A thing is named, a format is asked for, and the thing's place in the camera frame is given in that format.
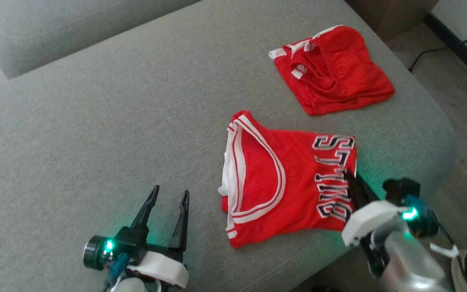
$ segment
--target basketball jersey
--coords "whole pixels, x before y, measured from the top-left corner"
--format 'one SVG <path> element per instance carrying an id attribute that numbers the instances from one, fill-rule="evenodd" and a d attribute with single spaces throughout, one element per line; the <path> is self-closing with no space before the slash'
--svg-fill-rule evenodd
<path id="1" fill-rule="evenodd" d="M 356 174 L 350 135 L 269 130 L 249 111 L 228 127 L 221 208 L 238 248 L 306 228 L 341 231 L 353 211 L 345 170 Z"/>

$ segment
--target green light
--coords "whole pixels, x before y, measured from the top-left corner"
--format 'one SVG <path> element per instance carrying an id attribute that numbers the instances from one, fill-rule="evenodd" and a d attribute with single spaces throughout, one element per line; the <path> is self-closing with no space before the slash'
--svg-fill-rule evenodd
<path id="1" fill-rule="evenodd" d="M 105 245 L 105 249 L 107 249 L 108 251 L 110 251 L 111 249 L 113 249 L 113 242 L 111 240 L 108 240 L 106 245 Z"/>
<path id="2" fill-rule="evenodd" d="M 412 208 L 412 210 L 408 212 L 404 212 L 401 217 L 403 220 L 413 220 L 417 217 L 417 210 L 415 208 Z"/>

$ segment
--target gray fabric surface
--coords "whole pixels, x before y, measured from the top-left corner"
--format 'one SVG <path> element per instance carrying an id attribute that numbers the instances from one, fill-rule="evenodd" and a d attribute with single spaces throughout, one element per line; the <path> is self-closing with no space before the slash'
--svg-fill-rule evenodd
<path id="1" fill-rule="evenodd" d="M 311 117 L 267 53 L 341 22 L 397 93 Z M 188 291 L 287 291 L 342 255 L 340 234 L 320 230 L 230 247 L 217 187 L 240 109 L 269 128 L 355 135 L 376 191 L 411 177 L 428 196 L 454 162 L 441 109 L 344 1 L 204 0 L 0 87 L 0 292 L 101 289 L 85 243 L 129 224 L 155 184 L 152 243 L 167 242 L 191 193 Z"/>
<path id="2" fill-rule="evenodd" d="M 197 0 L 0 0 L 0 68 L 14 78 Z"/>

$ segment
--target wooden floor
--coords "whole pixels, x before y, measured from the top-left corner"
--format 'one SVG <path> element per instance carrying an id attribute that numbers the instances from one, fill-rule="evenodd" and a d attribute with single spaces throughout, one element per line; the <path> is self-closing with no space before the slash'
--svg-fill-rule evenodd
<path id="1" fill-rule="evenodd" d="M 444 46 L 425 25 L 387 41 L 387 45 L 406 67 L 419 52 Z M 459 247 L 467 248 L 467 67 L 452 52 L 436 52 L 424 55 L 413 69 L 413 75 L 439 103 L 456 132 L 456 167 L 428 202 Z M 423 244 L 426 246 L 429 242 L 424 240 Z M 440 234 L 432 242 L 449 247 Z M 439 255 L 434 257 L 449 272 L 449 259 Z M 293 292 L 310 292 L 313 285 L 326 285 L 343 292 L 380 291 L 359 249 L 346 253 Z"/>

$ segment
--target folded jersey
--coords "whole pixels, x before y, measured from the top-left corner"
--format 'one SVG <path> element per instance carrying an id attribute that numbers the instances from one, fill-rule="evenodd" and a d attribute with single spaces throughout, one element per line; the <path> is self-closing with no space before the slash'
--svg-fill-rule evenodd
<path id="1" fill-rule="evenodd" d="M 360 109 L 395 93 L 372 62 L 363 37 L 348 26 L 328 28 L 269 56 L 310 115 Z"/>
<path id="2" fill-rule="evenodd" d="M 350 135 L 269 130 L 249 111 L 233 115 L 221 208 L 232 247 L 306 228 L 341 231 L 353 207 L 344 170 L 356 173 Z"/>

